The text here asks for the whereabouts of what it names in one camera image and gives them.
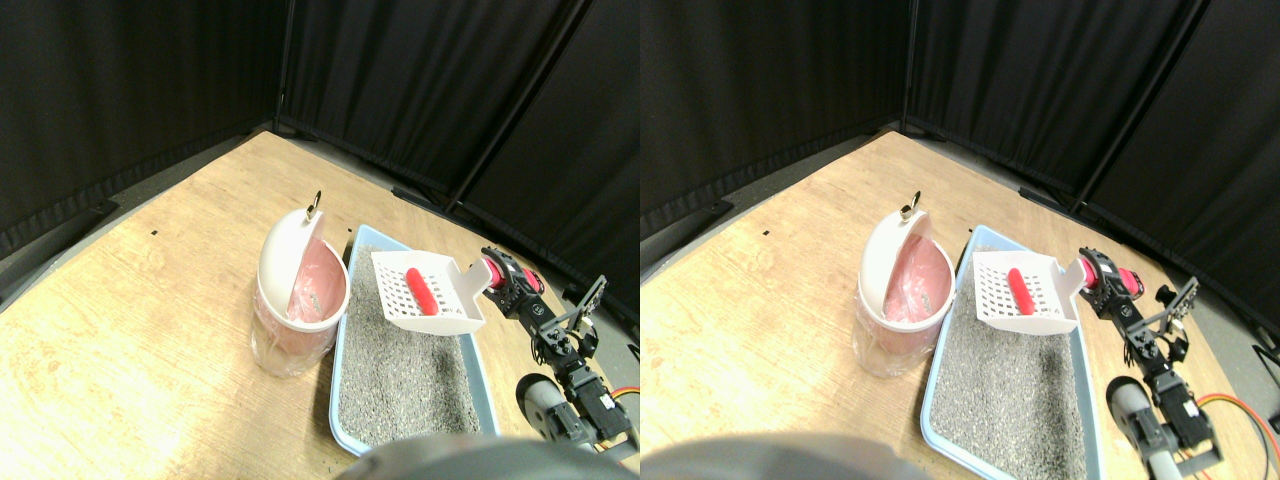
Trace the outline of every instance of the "black curtain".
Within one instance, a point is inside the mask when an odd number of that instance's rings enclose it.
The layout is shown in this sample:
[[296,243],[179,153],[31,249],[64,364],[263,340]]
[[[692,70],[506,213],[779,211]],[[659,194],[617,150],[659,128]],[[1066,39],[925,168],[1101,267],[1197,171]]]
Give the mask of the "black curtain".
[[571,4],[298,0],[280,120],[452,193]]
[[285,3],[0,3],[0,257],[271,118]]
[[906,1],[640,9],[641,237],[902,110]]
[[1280,333],[1277,26],[1275,1],[1212,1],[1089,202],[1274,333]]
[[1078,195],[1192,1],[920,0],[908,119]]
[[639,22],[595,1],[465,209],[640,311]]

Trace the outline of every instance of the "blue litter box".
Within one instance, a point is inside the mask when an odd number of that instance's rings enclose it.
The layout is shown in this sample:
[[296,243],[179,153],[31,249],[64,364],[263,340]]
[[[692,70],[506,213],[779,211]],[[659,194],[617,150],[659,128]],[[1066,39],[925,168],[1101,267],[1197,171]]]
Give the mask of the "blue litter box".
[[[973,237],[969,238],[969,244],[965,246],[964,256],[960,257],[960,270],[956,275],[956,288],[964,283],[964,275],[969,273],[969,257],[973,255],[974,247],[984,244],[996,247],[1000,250],[1027,250],[1029,248],[1009,239],[996,230],[992,230],[987,225],[978,225],[973,229]],[[954,460],[956,463],[963,465],[984,479],[1000,479],[1000,480],[1012,480],[1014,477],[1009,474],[996,468],[991,463],[987,463],[982,458],[978,458],[973,453],[969,453],[960,445],[956,445],[947,438],[933,431],[933,424],[929,421],[929,413],[933,410],[933,389],[937,385],[938,371],[942,366],[942,352],[947,346],[947,329],[951,326],[951,316],[955,312],[955,306],[942,323],[942,333],[938,335],[938,346],[933,352],[933,366],[929,370],[929,383],[924,389],[924,406],[920,408],[920,430],[924,434],[924,443],[938,451],[947,458]],[[1100,443],[1098,416],[1093,408],[1093,379],[1089,375],[1089,362],[1088,353],[1084,348],[1084,332],[1083,326],[1076,328],[1071,333],[1071,365],[1075,367],[1075,392],[1076,402],[1080,410],[1080,420],[1084,422],[1084,466],[1085,474],[1089,479],[1102,479],[1102,444]]]
[[[394,238],[375,230],[372,227],[360,225],[360,229],[356,230],[356,241],[351,247],[351,265],[347,265],[347,273],[352,278],[356,275],[356,262],[358,261],[355,252],[366,244],[388,252],[412,250]],[[342,392],[342,346],[346,338],[347,315],[343,314],[342,320],[338,323],[338,340],[333,349],[333,387],[329,389],[329,429],[333,430],[333,438],[338,440],[342,448],[361,456],[369,452],[370,447],[348,435],[338,420],[338,402],[340,401],[338,393]],[[484,362],[480,361],[480,348],[476,346],[476,339],[471,334],[458,335],[458,344],[462,347],[462,362],[467,366],[467,387],[471,388],[471,399],[476,408],[476,417],[480,420],[480,433],[498,435],[498,415],[493,410],[489,379],[484,374]]]

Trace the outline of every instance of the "table surface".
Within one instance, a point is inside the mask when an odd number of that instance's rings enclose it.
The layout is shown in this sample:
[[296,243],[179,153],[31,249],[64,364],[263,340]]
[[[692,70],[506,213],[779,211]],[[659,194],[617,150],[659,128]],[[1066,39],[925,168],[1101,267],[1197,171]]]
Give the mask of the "table surface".
[[[280,379],[260,369],[248,347],[266,232],[284,212],[308,206],[317,189],[328,214],[324,238],[338,250],[360,224],[460,264],[493,244],[260,133],[140,209],[0,315],[5,475],[333,477],[355,462],[329,430],[333,356]],[[545,297],[563,312],[553,293]],[[480,305],[488,323],[475,335],[499,429],[538,438],[515,388],[525,374],[550,369],[534,362],[517,321]]]
[[[887,133],[759,205],[641,288],[643,454],[713,435],[806,430],[884,442],[934,477],[973,476],[920,434],[931,362],[879,379],[858,366],[851,348],[863,244],[916,191],[954,261],[970,229],[984,224],[1062,265],[1089,246],[1137,271],[1151,292],[1169,283],[1157,262]],[[1147,315],[1162,310],[1155,294],[1137,303]],[[1078,306],[1105,470],[1114,479],[1146,477],[1103,398],[1111,379],[1140,379],[1140,371],[1124,365],[1111,323],[1083,300]],[[1193,319],[1187,333],[1188,362],[1175,369],[1192,392],[1234,394]],[[1206,411],[1226,456],[1208,472],[1262,477],[1265,452],[1248,419],[1222,403]]]

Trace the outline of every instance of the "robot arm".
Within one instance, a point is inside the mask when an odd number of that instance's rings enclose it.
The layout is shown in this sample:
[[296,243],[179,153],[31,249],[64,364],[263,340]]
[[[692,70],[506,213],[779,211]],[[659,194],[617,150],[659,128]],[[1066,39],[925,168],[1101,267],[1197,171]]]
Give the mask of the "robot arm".
[[545,285],[536,274],[494,248],[486,247],[481,252],[493,279],[484,296],[498,306],[503,316],[520,320],[531,339],[534,360],[550,365],[556,376],[554,383],[539,374],[520,380],[516,401],[525,419],[550,442],[581,445],[593,452],[593,445],[626,434],[626,442],[600,453],[616,461],[635,454],[639,436],[626,410],[613,401],[604,381],[586,365],[599,342],[588,316],[600,302],[607,284],[604,276],[591,285],[579,306],[556,316],[541,298]]
[[[1151,389],[1151,402],[1135,379],[1120,376],[1107,387],[1107,406],[1120,430],[1139,451],[1148,474],[1155,479],[1181,479],[1222,461],[1213,435],[1213,424],[1192,398],[1183,378],[1172,364],[1187,357],[1189,340],[1183,332],[1181,319],[1192,308],[1198,282],[1192,278],[1180,293],[1162,287],[1156,300],[1166,308],[1152,317],[1143,317],[1134,305],[1142,294],[1142,282],[1137,275],[1120,269],[1106,255],[1080,248],[1085,265],[1085,285],[1080,294],[1093,307],[1100,319],[1111,320],[1125,340],[1125,364],[1137,364],[1143,383]],[[1157,339],[1167,344],[1169,357],[1161,352]],[[1167,424],[1160,424],[1152,411],[1160,408]],[[1194,449],[1203,442],[1212,448],[1181,463],[1174,463],[1172,453]]]

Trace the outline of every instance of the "litter scoop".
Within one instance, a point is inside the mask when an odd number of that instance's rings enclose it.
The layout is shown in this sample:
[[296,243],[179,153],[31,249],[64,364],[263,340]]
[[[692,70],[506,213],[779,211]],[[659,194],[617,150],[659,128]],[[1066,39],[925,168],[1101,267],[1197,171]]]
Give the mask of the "litter scoop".
[[374,252],[370,259],[388,321],[433,335],[461,335],[484,326],[476,297],[494,282],[484,259],[466,274],[453,257],[420,250]]
[[1080,325],[1074,296],[1085,276],[1079,259],[1066,271],[1057,259],[1028,251],[974,252],[973,264],[978,320],[1028,335],[1056,335]]

